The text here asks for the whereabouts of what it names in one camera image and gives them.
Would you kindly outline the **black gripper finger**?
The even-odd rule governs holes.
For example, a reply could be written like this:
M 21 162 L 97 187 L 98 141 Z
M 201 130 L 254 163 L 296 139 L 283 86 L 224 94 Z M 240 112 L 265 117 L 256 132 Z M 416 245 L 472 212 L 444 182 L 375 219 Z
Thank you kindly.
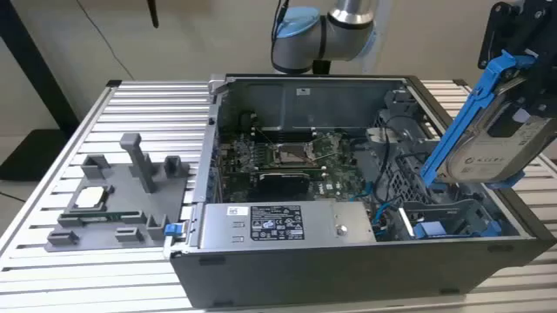
M 526 69 L 504 70 L 503 81 L 520 76 L 526 80 L 510 92 L 510 104 L 491 124 L 492 137 L 508 137 L 522 126 L 514 115 L 524 111 L 530 116 L 555 117 L 555 1 L 518 1 L 520 13 L 514 19 L 515 31 L 500 50 L 514 57 L 532 56 Z
M 484 69 L 488 61 L 500 55 L 515 31 L 514 19 L 520 13 L 516 2 L 496 2 L 490 8 L 490 14 L 478 54 L 478 68 Z

